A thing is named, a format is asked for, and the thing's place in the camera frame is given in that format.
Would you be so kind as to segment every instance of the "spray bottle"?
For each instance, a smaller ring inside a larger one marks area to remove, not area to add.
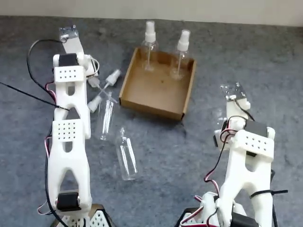
[[[146,22],[145,40],[142,42],[140,51],[143,59],[143,68],[147,71],[153,71],[152,66],[156,59],[156,51],[158,50],[158,43],[156,41],[155,22]]]
[[[185,67],[189,60],[189,36],[190,31],[182,30],[177,49],[171,58],[170,75],[173,79],[182,79],[186,74]]]

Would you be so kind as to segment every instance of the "perforated plate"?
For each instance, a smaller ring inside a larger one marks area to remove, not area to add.
[[[226,98],[226,101],[246,98],[244,89],[239,82],[222,84],[220,87]]]
[[[64,66],[54,68],[55,83],[66,83],[86,80],[83,66]]]
[[[83,227],[84,221],[83,219],[73,219],[70,216],[64,216],[62,218],[62,221],[68,226],[68,227]]]
[[[255,154],[274,158],[274,141],[272,139],[245,130],[237,132],[234,139],[233,145],[235,149],[241,148]]]
[[[61,142],[75,141],[83,134],[81,119],[53,121],[53,138]]]
[[[90,227],[109,227],[103,211],[97,210],[90,220]]]

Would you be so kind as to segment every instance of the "wire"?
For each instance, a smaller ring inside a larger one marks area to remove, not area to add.
[[[210,220],[210,218],[211,218],[213,215],[215,215],[217,212],[218,212],[218,208],[215,210],[215,212],[214,212],[213,214],[211,214],[211,215],[208,217],[208,219],[206,220],[206,225],[207,225],[207,227],[211,227],[211,225],[209,224],[209,220]]]
[[[92,74],[90,74],[90,75],[88,75],[86,77],[92,77],[92,76],[94,76],[99,71],[99,69],[100,69],[100,63],[96,59],[94,59],[93,57],[90,57],[90,59],[97,64],[97,69],[96,69],[96,71],[94,71],[94,73],[92,73]]]
[[[222,132],[221,132],[221,134],[220,134],[220,140],[221,140],[221,142],[223,143],[224,141],[222,140],[222,136],[223,136],[223,134],[224,133],[226,133],[226,132],[230,132],[230,131],[232,131],[232,132],[238,132],[237,130],[234,130],[234,129],[224,129]]]
[[[26,95],[26,96],[32,97],[32,98],[34,98],[34,99],[36,99],[36,100],[39,100],[39,101],[41,101],[41,102],[43,102],[43,103],[52,105],[52,106],[54,106],[54,107],[56,107],[56,108],[68,110],[68,109],[66,109],[66,108],[64,108],[64,107],[61,107],[61,106],[56,105],[56,104],[53,104],[53,103],[51,103],[51,102],[48,102],[48,101],[43,100],[43,99],[41,99],[41,98],[38,98],[38,97],[36,97],[36,96],[34,96],[34,95],[31,95],[30,93],[27,93],[27,92],[22,91],[22,90],[20,90],[20,89],[18,89],[18,88],[15,88],[15,87],[13,87],[13,86],[11,86],[11,85],[5,84],[5,83],[3,83],[3,82],[0,82],[0,84],[2,84],[2,85],[4,85],[4,86],[7,86],[8,88],[13,89],[13,90],[15,90],[15,91],[17,91],[17,92],[20,92],[20,93],[22,93],[22,94],[24,94],[24,95]]]
[[[55,40],[55,39],[39,39],[39,40],[36,40],[31,45],[31,47],[29,48],[28,53],[27,53],[27,70],[28,70],[29,76],[42,90],[44,90],[46,93],[49,94],[47,89],[34,78],[33,72],[31,70],[31,66],[30,66],[30,56],[31,56],[32,50],[38,43],[42,43],[42,42],[54,42],[54,43],[64,43],[64,42],[62,42],[60,40]]]
[[[218,186],[217,182],[214,181],[214,180],[212,180],[212,179],[209,180],[208,178],[209,178],[209,176],[215,171],[215,169],[217,168],[217,166],[218,166],[218,164],[219,164],[219,162],[220,162],[220,159],[221,159],[221,156],[222,156],[222,153],[223,153],[223,150],[224,150],[226,141],[227,141],[227,139],[228,139],[230,136],[231,136],[231,134],[229,134],[229,135],[227,135],[227,136],[225,137],[225,140],[224,140],[224,142],[223,142],[223,146],[222,146],[222,149],[221,149],[221,152],[220,152],[220,155],[219,155],[219,158],[218,158],[218,160],[217,160],[216,165],[215,165],[214,168],[212,168],[212,170],[209,171],[209,172],[205,175],[205,177],[204,177],[204,182],[206,182],[206,183],[207,183],[207,182],[212,182],[212,183],[213,183],[214,187],[216,188],[216,191],[217,191],[218,196],[220,196],[220,195],[219,195],[219,194],[220,194],[220,190],[219,190],[219,186]]]
[[[253,118],[253,116],[247,111],[247,110],[244,110],[240,104],[238,103],[238,101],[236,99],[234,99],[235,103],[237,104],[237,106],[244,112],[248,115],[248,117],[250,117],[250,119],[252,119],[253,121],[255,121],[255,119]]]
[[[48,136],[51,135],[51,131],[52,131],[52,127],[50,128],[50,132],[48,133]],[[64,226],[64,227],[68,227],[63,221],[62,219],[59,217],[59,215],[56,213],[56,211],[52,208],[50,199],[49,199],[49,194],[48,194],[48,182],[47,182],[47,169],[48,169],[48,156],[45,156],[45,194],[46,194],[46,200],[47,200],[47,204],[49,207],[49,210],[51,211],[51,213],[54,215],[54,217]]]
[[[54,81],[46,83],[46,85],[44,86],[44,88],[48,91],[49,94],[51,94],[52,99],[53,99],[53,100],[55,101],[55,103],[56,103],[57,100],[56,100],[56,94],[55,94],[55,92],[52,91],[52,90],[50,90],[50,89],[48,89],[48,85],[53,84],[53,83],[54,83]]]

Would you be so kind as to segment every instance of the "cable tie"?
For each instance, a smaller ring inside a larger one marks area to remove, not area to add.
[[[253,193],[253,194],[250,196],[250,198],[252,199],[253,197],[255,197],[255,196],[257,196],[257,195],[264,194],[264,193],[270,193],[270,194],[272,194],[272,195],[275,195],[275,194],[288,193],[288,190],[279,190],[279,191],[263,190],[263,191],[258,191],[258,192]]]

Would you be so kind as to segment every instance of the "white spray nozzle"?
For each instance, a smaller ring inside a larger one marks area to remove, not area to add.
[[[94,113],[96,111],[96,109],[98,108],[99,104],[102,102],[102,98],[97,95],[93,100],[91,100],[87,106],[89,108],[89,111],[91,113]]]
[[[153,43],[156,41],[155,22],[146,21],[145,41]]]
[[[91,87],[100,88],[100,80],[97,77],[90,77],[87,81],[91,85]]]
[[[117,79],[119,78],[119,76],[121,75],[121,71],[120,70],[115,70],[112,74],[110,74],[107,78],[106,78],[106,82],[110,85],[113,86]]]
[[[189,46],[189,36],[190,31],[189,30],[182,30],[181,37],[179,39],[177,49],[179,51],[187,51]]]

